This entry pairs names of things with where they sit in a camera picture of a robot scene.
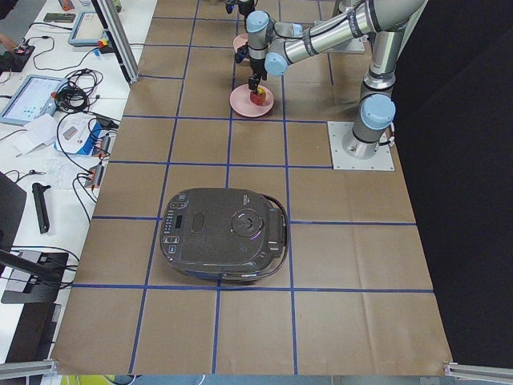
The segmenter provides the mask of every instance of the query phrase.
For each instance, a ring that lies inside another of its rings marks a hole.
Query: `yellow object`
[[[114,381],[114,375],[106,375],[108,379]],[[110,385],[102,375],[64,375],[61,379],[61,385]]]

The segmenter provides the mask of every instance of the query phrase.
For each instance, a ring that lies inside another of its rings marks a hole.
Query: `black wall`
[[[455,362],[513,367],[513,1],[429,1],[396,70],[398,150]]]

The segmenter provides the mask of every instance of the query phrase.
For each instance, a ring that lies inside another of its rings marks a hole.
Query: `white robot link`
[[[390,97],[395,65],[410,16],[423,3],[424,0],[337,0],[331,19],[306,30],[254,10],[245,16],[253,72],[248,80],[249,89],[256,93],[268,73],[283,75],[291,64],[371,34],[372,63],[363,76],[359,114],[351,135],[343,140],[350,155],[368,159],[377,151],[382,133],[394,119],[395,105]]]

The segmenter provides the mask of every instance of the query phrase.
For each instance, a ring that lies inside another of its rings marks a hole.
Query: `blue joint cap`
[[[255,10],[246,18],[246,31],[255,33],[263,30],[269,24],[269,15],[262,10]]]
[[[301,24],[292,24],[294,36],[301,36],[303,34],[303,26]]]
[[[287,60],[276,52],[269,52],[265,56],[265,70],[272,76],[282,76],[289,68]]]
[[[363,101],[360,116],[365,126],[371,130],[384,130],[394,120],[395,104],[387,95],[369,96]]]

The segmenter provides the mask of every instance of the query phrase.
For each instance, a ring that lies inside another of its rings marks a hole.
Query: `white desk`
[[[76,9],[71,12],[78,13],[81,10],[93,10],[92,6],[83,7],[79,2],[74,2]],[[143,43],[151,17],[155,9],[156,0],[139,0],[123,2],[123,10],[119,17],[125,26],[125,31],[130,43]],[[42,22],[47,12],[62,12],[57,0],[47,0],[45,6],[41,9],[36,22]],[[73,47],[67,43],[69,32],[49,26],[32,26],[26,38],[33,36],[47,35],[55,39],[55,48],[52,52],[43,54],[36,59],[38,67],[60,68],[78,64],[82,57],[92,47]],[[33,39],[31,45],[36,47],[34,55],[51,47],[50,39]],[[142,46],[134,46],[135,59],[139,61]],[[89,54],[79,68],[90,68],[101,71],[104,75],[103,82],[99,85],[96,95],[100,99],[94,104],[92,111],[120,120],[123,115],[123,109],[130,91],[125,78],[115,58],[115,55],[103,55],[101,58]],[[32,58],[21,73],[13,73],[8,81],[0,84],[0,95],[13,95],[22,81],[30,74],[49,75],[54,77],[63,77],[74,69],[63,71],[39,71],[34,67]],[[4,73],[0,77],[0,82],[7,79],[9,74]],[[6,99],[0,99],[0,108],[7,104]],[[3,137],[20,127],[8,124],[0,124],[0,137]],[[60,166],[66,165],[75,167],[61,153],[55,151],[52,146],[39,147],[25,156],[17,156],[18,152],[12,144],[12,139],[22,132],[16,133],[0,142],[0,171],[6,172],[11,169],[17,169],[20,172],[27,172],[30,169],[48,171],[42,176],[29,176],[20,181],[19,185],[27,191],[26,207],[23,213],[21,225],[14,241],[15,245],[48,245],[64,249],[69,249],[73,253],[80,255],[85,241],[89,223],[78,202],[75,193],[71,189],[72,178],[63,180],[60,185],[56,183],[56,172]],[[89,168],[98,163],[97,158],[90,156],[74,156],[77,161],[85,168]],[[49,184],[52,187],[45,192],[46,206],[48,208],[50,231],[46,234],[39,234],[38,222],[35,213],[34,199],[31,194],[31,185],[34,182]],[[83,203],[90,215],[94,209],[94,203],[81,194]],[[8,277],[10,269],[7,268],[3,277]],[[73,278],[71,272],[66,272],[64,281]],[[5,289],[6,280],[0,280],[0,294]],[[69,290],[61,290],[57,298],[57,303],[66,305]],[[14,331],[18,324],[22,305],[6,305],[0,303],[0,363],[4,363],[12,342]]]

